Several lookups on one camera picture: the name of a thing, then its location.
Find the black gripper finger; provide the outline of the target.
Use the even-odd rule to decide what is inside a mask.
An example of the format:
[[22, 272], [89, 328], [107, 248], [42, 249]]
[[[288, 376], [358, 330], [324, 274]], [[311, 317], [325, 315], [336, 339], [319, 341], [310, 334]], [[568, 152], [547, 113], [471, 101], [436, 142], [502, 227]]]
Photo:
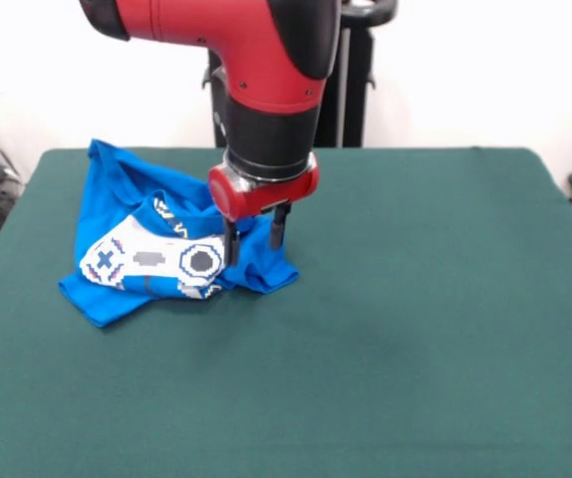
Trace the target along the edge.
[[236, 223], [228, 218], [223, 219], [224, 254], [227, 265], [236, 265], [239, 258], [240, 236]]
[[286, 220], [290, 214], [292, 205], [290, 203], [282, 203], [275, 207], [273, 220], [270, 230], [270, 247], [281, 248], [284, 242]]

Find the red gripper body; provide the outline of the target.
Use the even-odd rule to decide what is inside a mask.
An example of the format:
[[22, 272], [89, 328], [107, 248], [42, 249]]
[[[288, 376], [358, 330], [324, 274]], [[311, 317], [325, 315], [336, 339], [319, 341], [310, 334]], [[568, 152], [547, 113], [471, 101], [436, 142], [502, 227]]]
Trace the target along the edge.
[[224, 218], [236, 222], [268, 212], [284, 203], [312, 195], [318, 186], [320, 168], [311, 152], [304, 171], [284, 181], [262, 181], [236, 171], [227, 159], [211, 168], [207, 184], [212, 199]]

